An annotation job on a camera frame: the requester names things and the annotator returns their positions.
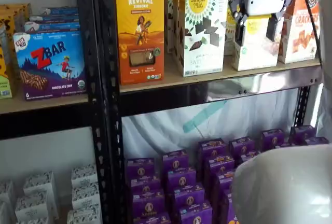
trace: orange revival box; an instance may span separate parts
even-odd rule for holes
[[[121,84],[161,80],[164,0],[116,0]]]

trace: orange cracker box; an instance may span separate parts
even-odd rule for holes
[[[319,36],[319,0],[308,1]],[[305,0],[292,0],[284,18],[278,59],[283,63],[314,59],[317,45]]]
[[[121,84],[164,74],[163,0],[116,0]]]

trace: cartoon child illustration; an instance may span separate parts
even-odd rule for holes
[[[62,66],[62,69],[61,69],[61,71],[62,72],[64,72],[64,73],[67,73],[66,74],[66,79],[70,79],[71,78],[71,75],[72,75],[72,70],[71,69],[69,69],[69,56],[65,56],[64,57],[64,62],[62,62],[62,63],[60,63],[60,64],[57,64],[57,66]]]

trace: shelf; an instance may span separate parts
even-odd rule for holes
[[[310,86],[322,81],[318,59],[238,72],[225,57],[220,73],[182,77],[170,56],[164,79],[120,87],[122,116]]]

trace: white simple mills box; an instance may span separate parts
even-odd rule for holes
[[[23,190],[26,195],[36,191],[46,190],[52,216],[55,219],[59,218],[58,196],[53,172],[45,172],[28,177],[25,180]]]

